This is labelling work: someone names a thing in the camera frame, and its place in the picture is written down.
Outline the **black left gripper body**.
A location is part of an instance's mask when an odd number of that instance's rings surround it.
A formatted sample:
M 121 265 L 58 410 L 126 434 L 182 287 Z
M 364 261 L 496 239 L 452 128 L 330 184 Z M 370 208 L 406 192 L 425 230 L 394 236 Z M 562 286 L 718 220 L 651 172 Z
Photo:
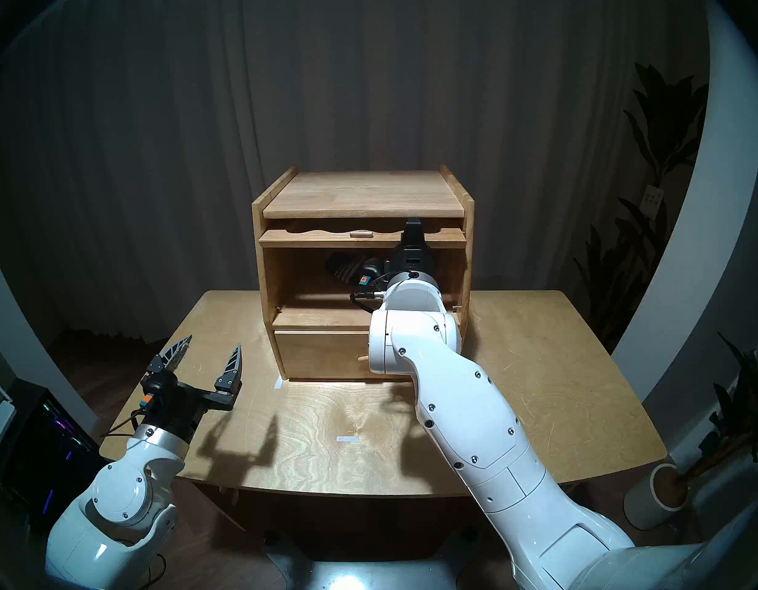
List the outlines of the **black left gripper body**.
M 190 443 L 206 412 L 233 410 L 240 388 L 240 383 L 229 383 L 226 389 L 213 392 L 183 383 L 172 387 L 142 385 L 144 396 L 139 411 L 146 429 L 136 433 L 148 437 L 149 429 L 155 433 L 165 431 Z

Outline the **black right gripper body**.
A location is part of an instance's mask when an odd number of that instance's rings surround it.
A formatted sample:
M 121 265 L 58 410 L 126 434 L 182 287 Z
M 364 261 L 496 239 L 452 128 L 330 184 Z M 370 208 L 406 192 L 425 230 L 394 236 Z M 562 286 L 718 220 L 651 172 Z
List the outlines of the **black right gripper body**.
M 398 245 L 390 251 L 385 260 L 385 274 L 391 276 L 403 272 L 416 272 L 433 278 L 435 268 L 432 251 L 426 243 Z

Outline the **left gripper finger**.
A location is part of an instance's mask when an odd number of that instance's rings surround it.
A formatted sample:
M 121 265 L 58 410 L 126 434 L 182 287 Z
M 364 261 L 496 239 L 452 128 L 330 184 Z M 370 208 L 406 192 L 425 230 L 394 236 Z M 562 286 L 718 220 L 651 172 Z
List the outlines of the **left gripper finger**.
M 241 372 L 241 344 L 238 344 L 230 354 L 222 374 L 215 380 L 218 410 L 233 410 L 242 386 Z
M 173 344 L 169 344 L 164 350 L 156 354 L 147 366 L 147 376 L 155 375 L 161 371 L 168 371 L 177 380 L 174 372 L 182 361 L 192 339 L 192 335 L 184 337 Z

